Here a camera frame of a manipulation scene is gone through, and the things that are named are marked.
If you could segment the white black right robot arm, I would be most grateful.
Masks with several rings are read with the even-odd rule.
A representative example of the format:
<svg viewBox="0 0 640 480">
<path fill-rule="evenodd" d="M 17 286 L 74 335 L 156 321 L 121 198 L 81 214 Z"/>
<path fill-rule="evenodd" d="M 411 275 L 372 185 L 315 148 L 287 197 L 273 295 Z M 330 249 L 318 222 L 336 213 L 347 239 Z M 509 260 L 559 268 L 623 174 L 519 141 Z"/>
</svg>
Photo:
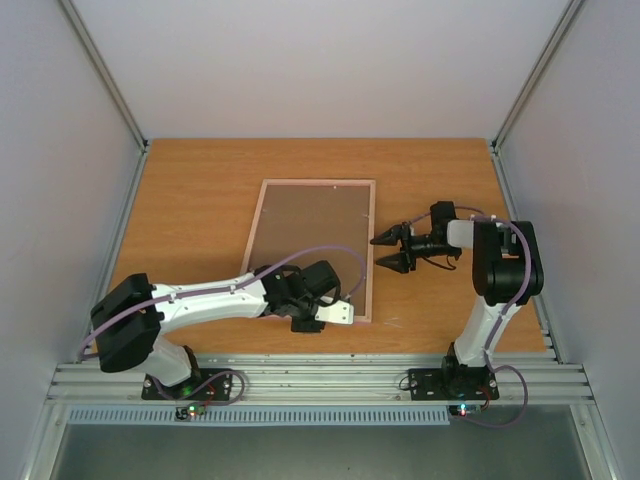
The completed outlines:
<svg viewBox="0 0 640 480">
<path fill-rule="evenodd" d="M 418 235 L 414 222 L 402 222 L 374 236 L 376 246 L 398 246 L 381 257 L 378 266 L 401 274 L 414 271 L 417 261 L 442 256 L 457 260 L 464 249 L 472 252 L 472 284 L 476 300 L 462 334 L 449 347 L 436 369 L 413 369 L 409 388 L 415 399 L 472 399 L 498 397 L 493 354 L 513 316 L 544 286 L 544 271 L 533 225 L 508 222 L 469 207 L 468 220 L 452 201 L 439 201 L 424 216 L 431 231 Z"/>
</svg>

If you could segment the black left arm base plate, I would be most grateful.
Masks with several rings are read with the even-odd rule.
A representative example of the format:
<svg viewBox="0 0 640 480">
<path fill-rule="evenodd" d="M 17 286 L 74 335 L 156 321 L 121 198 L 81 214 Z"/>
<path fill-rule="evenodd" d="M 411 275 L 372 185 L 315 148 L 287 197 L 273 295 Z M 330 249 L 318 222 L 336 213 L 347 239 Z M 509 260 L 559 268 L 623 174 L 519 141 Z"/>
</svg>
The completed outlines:
<svg viewBox="0 0 640 480">
<path fill-rule="evenodd" d="M 231 370 L 203 368 L 198 376 L 187 379 L 176 386 L 163 385 L 159 380 L 146 375 L 141 399 L 147 401 L 228 402 L 233 387 L 240 381 L 234 379 Z"/>
</svg>

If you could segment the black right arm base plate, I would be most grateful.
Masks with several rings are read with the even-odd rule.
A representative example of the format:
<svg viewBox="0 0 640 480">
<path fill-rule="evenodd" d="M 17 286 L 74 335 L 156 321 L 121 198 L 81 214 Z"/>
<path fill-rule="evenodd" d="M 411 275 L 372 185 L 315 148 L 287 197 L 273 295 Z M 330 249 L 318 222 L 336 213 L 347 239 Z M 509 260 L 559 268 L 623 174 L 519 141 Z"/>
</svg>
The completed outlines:
<svg viewBox="0 0 640 480">
<path fill-rule="evenodd" d="M 462 368 L 455 372 L 442 368 L 408 370 L 409 392 L 414 401 L 498 400 L 495 375 L 486 367 Z"/>
</svg>

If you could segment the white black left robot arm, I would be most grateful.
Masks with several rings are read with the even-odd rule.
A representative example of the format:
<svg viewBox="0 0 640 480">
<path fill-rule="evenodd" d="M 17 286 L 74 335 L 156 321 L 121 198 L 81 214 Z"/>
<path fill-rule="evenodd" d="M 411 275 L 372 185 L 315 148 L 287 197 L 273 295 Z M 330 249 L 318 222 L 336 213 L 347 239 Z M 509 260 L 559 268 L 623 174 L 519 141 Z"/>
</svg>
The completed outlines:
<svg viewBox="0 0 640 480">
<path fill-rule="evenodd" d="M 352 305 L 326 260 L 306 268 L 264 266 L 218 282 L 153 284 L 144 273 L 123 280 L 91 310 L 89 339 L 104 373 L 141 371 L 179 398 L 195 395 L 202 375 L 192 351 L 166 339 L 187 326 L 232 318 L 288 317 L 294 333 L 350 325 Z"/>
</svg>

